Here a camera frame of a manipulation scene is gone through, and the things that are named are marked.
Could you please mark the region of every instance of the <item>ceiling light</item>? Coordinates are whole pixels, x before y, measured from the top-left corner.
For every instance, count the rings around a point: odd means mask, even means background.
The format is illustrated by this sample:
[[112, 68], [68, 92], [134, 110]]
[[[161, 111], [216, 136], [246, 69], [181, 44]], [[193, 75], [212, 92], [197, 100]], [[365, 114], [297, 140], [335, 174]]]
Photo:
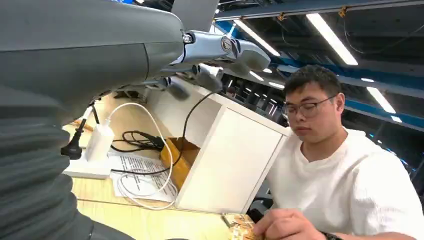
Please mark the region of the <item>ceiling light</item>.
[[391, 116], [391, 119], [393, 119], [395, 122], [402, 123], [402, 120], [397, 116]]
[[326, 21], [324, 21], [324, 19], [321, 17], [321, 15], [318, 13], [312, 13], [307, 14], [306, 17], [347, 65], [358, 65], [358, 62], [355, 60], [354, 56], [352, 56], [345, 45], [343, 45], [333, 30], [331, 30], [331, 28], [328, 26]]
[[273, 86], [273, 87], [276, 87], [276, 88], [279, 88], [279, 89], [284, 89], [284, 85], [281, 85], [281, 84], [278, 84], [278, 83], [275, 83], [275, 82], [268, 82], [269, 83], [269, 85], [271, 85], [271, 86]]
[[226, 34], [227, 38], [231, 38], [233, 36], [235, 26], [232, 26], [229, 32]]
[[271, 112], [273, 111], [273, 109], [275, 107], [272, 103], [271, 103], [271, 105], [272, 105], [272, 107], [271, 107], [271, 110], [269, 110], [268, 114], [271, 114]]
[[255, 77], [257, 80], [259, 80], [261, 82], [264, 81], [264, 79], [261, 76], [259, 76], [258, 74], [254, 73], [252, 71], [250, 71], [249, 73], [252, 74], [252, 76]]
[[396, 111], [393, 109], [392, 105], [390, 105], [390, 103], [385, 99], [385, 97], [382, 95], [382, 93], [377, 88], [367, 86], [366, 89], [375, 98], [375, 100], [377, 100], [377, 102], [381, 105], [381, 107], [386, 112], [389, 112], [391, 114], [395, 114], [396, 113]]
[[362, 80], [362, 81], [365, 81], [365, 82], [374, 83], [374, 80], [369, 79], [369, 78], [361, 78], [361, 80]]
[[268, 43], [266, 43], [261, 37], [259, 37], [252, 29], [250, 29], [244, 22], [241, 20], [234, 20], [234, 23], [240, 26], [246, 33], [248, 33], [252, 38], [254, 38], [259, 44], [261, 44], [266, 50], [268, 50], [273, 55], [279, 57], [280, 53], [272, 48]]
[[277, 106], [274, 107], [274, 111], [272, 112], [271, 116], [274, 116], [274, 114], [276, 113], [277, 110]]

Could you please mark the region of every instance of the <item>wooden block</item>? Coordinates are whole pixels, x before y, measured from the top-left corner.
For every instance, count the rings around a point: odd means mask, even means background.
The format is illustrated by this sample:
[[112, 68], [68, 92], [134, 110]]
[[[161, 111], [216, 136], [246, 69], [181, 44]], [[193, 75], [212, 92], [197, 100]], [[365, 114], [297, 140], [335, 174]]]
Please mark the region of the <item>wooden block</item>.
[[[181, 148], [182, 138], [170, 137], [166, 139], [166, 143], [168, 144], [173, 162], [177, 161]], [[192, 168], [193, 162], [195, 161], [200, 148], [193, 143], [185, 140], [184, 141], [184, 149], [182, 150], [182, 156], [179, 159], [178, 163], [172, 168], [171, 179], [175, 184], [178, 191], [183, 187], [184, 181], [189, 174], [190, 169]], [[166, 147], [160, 152], [160, 159], [163, 162], [163, 165], [168, 168], [170, 166], [170, 157]]]

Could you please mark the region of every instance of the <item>black plug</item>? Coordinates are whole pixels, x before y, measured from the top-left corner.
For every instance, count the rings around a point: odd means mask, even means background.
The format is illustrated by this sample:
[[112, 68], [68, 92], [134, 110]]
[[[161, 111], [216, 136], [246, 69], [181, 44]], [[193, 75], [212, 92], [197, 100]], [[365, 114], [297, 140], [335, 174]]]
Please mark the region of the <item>black plug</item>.
[[83, 153], [83, 149], [80, 147], [80, 138], [81, 134], [84, 132], [83, 128], [86, 124], [86, 119], [81, 121], [79, 128], [75, 130], [75, 134], [73, 135], [71, 141], [68, 145], [62, 147], [60, 149], [60, 153], [62, 155], [68, 156], [71, 160], [77, 160], [81, 158], [81, 154]]

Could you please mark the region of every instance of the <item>metal joint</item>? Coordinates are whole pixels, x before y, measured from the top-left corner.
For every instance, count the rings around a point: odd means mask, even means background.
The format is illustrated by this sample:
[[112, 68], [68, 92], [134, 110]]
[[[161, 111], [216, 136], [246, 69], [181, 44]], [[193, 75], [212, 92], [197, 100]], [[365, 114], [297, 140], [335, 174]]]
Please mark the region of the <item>metal joint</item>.
[[186, 33], [182, 36], [182, 42], [185, 44], [192, 44], [194, 42], [193, 37]]

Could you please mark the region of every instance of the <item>black cable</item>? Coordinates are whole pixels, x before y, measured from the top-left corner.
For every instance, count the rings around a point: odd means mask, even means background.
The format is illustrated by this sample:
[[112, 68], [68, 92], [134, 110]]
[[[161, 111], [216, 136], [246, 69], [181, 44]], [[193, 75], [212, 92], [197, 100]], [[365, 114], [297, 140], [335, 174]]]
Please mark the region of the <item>black cable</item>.
[[[131, 134], [132, 140], [128, 139], [126, 137], [126, 135]], [[136, 137], [134, 136], [134, 134], [138, 134], [146, 139], [144, 140], [137, 140]], [[122, 150], [119, 149], [113, 145], [110, 145], [110, 147], [120, 153], [133, 153], [133, 152], [137, 152], [137, 151], [142, 151], [142, 150], [156, 150], [156, 151], [162, 151], [162, 149], [164, 148], [165, 144], [162, 141], [162, 139], [158, 136], [152, 136], [148, 133], [145, 132], [141, 132], [141, 131], [125, 131], [122, 133], [122, 139], [117, 139], [117, 140], [113, 140], [113, 142], [125, 142], [129, 145], [135, 146], [137, 148], [135, 149], [130, 149], [130, 150]]]
[[355, 50], [356, 52], [358, 52], [360, 54], [380, 54], [380, 53], [384, 52], [385, 50], [393, 48], [394, 46], [408, 40], [410, 37], [412, 37], [413, 34], [419, 32], [423, 28], [424, 28], [424, 24], [422, 26], [420, 26], [419, 28], [417, 28], [415, 31], [408, 33], [408, 35], [403, 37], [402, 39], [399, 39], [399, 40], [397, 40], [393, 43], [390, 43], [390, 44], [386, 45], [385, 47], [383, 47], [379, 50], [365, 52], [365, 51], [359, 50], [359, 49], [355, 48], [354, 46], [352, 46], [352, 44], [351, 44], [351, 42], [349, 41], [349, 38], [348, 38], [348, 31], [346, 30], [346, 19], [344, 19], [344, 36], [346, 38], [346, 41], [353, 50]]
[[173, 168], [178, 161], [180, 161], [181, 156], [183, 155], [183, 149], [184, 149], [184, 140], [186, 139], [186, 130], [187, 130], [187, 122], [189, 121], [190, 116], [192, 115], [193, 111], [195, 110], [195, 108], [201, 104], [205, 99], [207, 99], [209, 96], [211, 96], [212, 94], [216, 94], [219, 93], [221, 91], [213, 91], [208, 93], [206, 96], [202, 97], [202, 99], [200, 99], [192, 108], [191, 110], [188, 112], [187, 117], [185, 118], [185, 122], [184, 122], [184, 129], [182, 130], [182, 141], [181, 141], [181, 148], [179, 149], [179, 155], [178, 158], [176, 159], [176, 161], [172, 164], [172, 166], [165, 168], [163, 170], [160, 171], [154, 171], [154, 172], [135, 172], [135, 171], [126, 171], [126, 170], [119, 170], [119, 169], [112, 169], [112, 172], [116, 172], [116, 173], [123, 173], [123, 174], [135, 174], [135, 175], [156, 175], [156, 174], [161, 174], [164, 173], [166, 171], [168, 171], [169, 169]]
[[97, 111], [96, 111], [96, 108], [94, 107], [94, 104], [92, 105], [92, 108], [93, 108], [93, 115], [94, 115], [95, 123], [100, 124], [99, 116], [97, 115]]

